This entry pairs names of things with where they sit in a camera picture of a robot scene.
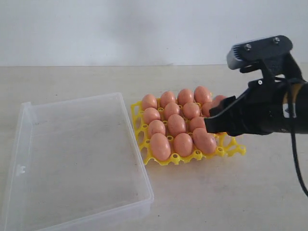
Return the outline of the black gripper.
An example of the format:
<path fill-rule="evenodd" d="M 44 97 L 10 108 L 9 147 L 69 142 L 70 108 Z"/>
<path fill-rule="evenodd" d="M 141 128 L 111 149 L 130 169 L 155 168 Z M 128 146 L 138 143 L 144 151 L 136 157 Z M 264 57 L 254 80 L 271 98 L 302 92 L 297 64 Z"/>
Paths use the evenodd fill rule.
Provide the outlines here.
<path fill-rule="evenodd" d="M 213 105 L 209 114 L 204 121 L 210 133 L 298 133 L 298 80 L 252 83 L 240 97 L 227 97 Z"/>

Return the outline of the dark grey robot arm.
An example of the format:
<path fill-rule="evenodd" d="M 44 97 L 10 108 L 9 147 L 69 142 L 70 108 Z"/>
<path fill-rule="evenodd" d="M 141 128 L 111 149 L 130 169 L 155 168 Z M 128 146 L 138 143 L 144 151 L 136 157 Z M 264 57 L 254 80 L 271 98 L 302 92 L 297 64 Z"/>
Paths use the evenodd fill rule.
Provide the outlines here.
<path fill-rule="evenodd" d="M 210 109 L 205 126 L 210 133 L 226 132 L 235 137 L 289 133 L 290 121 L 295 133 L 308 132 L 308 83 L 300 79 L 258 79 L 249 82 L 239 97 L 225 98 Z"/>

